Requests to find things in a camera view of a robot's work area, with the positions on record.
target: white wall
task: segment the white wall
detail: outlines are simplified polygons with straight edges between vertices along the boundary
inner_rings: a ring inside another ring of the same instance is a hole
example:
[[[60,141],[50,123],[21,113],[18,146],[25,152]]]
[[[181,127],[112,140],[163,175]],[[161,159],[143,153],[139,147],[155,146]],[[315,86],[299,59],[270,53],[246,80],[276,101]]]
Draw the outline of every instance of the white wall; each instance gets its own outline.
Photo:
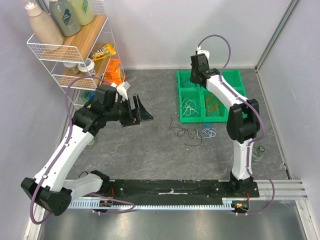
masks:
[[[105,5],[124,68],[190,68],[197,44],[210,34],[229,40],[232,68],[256,65],[289,2],[105,0]],[[212,66],[225,64],[222,40],[208,40],[202,48],[211,52]]]
[[[320,2],[300,1],[260,71],[287,163],[320,224]]]
[[[0,8],[0,239],[21,240],[30,200],[20,184],[48,161],[66,116],[64,95],[26,42],[32,34],[22,1]]]

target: wooden shelf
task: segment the wooden shelf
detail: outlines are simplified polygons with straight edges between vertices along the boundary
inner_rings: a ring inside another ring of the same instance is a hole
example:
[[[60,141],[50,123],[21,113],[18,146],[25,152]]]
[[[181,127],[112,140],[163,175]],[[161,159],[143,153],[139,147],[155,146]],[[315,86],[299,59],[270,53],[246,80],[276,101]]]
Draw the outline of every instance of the wooden shelf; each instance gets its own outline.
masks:
[[[41,58],[60,62],[81,62],[82,58],[85,61],[106,19],[105,15],[96,15],[93,21],[82,26],[76,35],[65,37],[62,47],[55,51],[45,50]]]
[[[94,47],[92,48],[92,51],[96,51],[100,48],[102,48],[104,45],[106,45],[107,43],[96,43],[94,45]],[[107,64],[109,62],[110,57],[106,57],[104,59],[98,60],[94,62],[94,69],[95,69],[95,75],[97,77],[101,77],[102,74],[104,73],[104,71],[106,70]],[[75,74],[71,69],[67,68],[64,73],[63,73],[63,77],[60,78],[59,83],[63,86],[68,86],[73,80],[73,77],[82,77],[82,76],[86,76],[86,74],[84,72],[81,72],[79,74]],[[95,84],[99,84],[99,80],[98,79],[93,79]],[[95,89],[95,85],[92,82],[92,79],[90,78],[90,76],[88,76],[88,79],[81,79],[77,82],[74,83],[73,85],[74,87],[83,87],[83,88],[92,88]]]

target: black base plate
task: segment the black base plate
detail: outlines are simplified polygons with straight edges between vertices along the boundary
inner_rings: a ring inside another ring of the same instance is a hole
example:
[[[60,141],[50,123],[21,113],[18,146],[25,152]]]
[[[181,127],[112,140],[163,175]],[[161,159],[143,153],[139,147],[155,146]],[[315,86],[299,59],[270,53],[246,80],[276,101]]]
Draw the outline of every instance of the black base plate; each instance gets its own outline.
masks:
[[[259,197],[257,183],[246,191],[234,192],[228,181],[219,180],[110,180],[104,181],[98,192],[106,197],[132,202],[136,205],[221,205],[222,198]]]

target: gray mat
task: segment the gray mat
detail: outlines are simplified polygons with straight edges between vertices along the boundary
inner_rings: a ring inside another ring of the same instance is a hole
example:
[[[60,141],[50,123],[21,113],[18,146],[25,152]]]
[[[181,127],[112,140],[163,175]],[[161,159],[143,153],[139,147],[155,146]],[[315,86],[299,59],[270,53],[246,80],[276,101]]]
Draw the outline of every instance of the gray mat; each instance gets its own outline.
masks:
[[[177,70],[127,70],[131,84],[128,95],[139,94],[153,121],[122,128],[119,122],[107,123],[96,136],[96,145],[86,148],[68,177],[77,178],[82,171],[98,170],[113,179],[229,179],[233,166],[233,142],[226,123],[215,123],[215,138],[177,137],[168,129],[171,114],[179,124]],[[265,147],[263,159],[252,164],[256,176],[286,179],[285,167],[268,116],[261,89],[253,69],[241,70],[249,99],[259,102],[267,137],[258,145]],[[183,124],[201,131],[203,123]]]

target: yellow package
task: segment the yellow package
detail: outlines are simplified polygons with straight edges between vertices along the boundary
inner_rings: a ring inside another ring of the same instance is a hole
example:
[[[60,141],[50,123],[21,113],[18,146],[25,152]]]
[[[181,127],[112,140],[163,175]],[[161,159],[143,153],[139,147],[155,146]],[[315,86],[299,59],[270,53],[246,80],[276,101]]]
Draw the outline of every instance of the yellow package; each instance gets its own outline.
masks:
[[[99,48],[97,51],[92,51],[90,53],[90,58],[95,62],[100,59],[105,59],[112,55],[115,55],[116,51],[111,43],[104,45],[103,47]]]

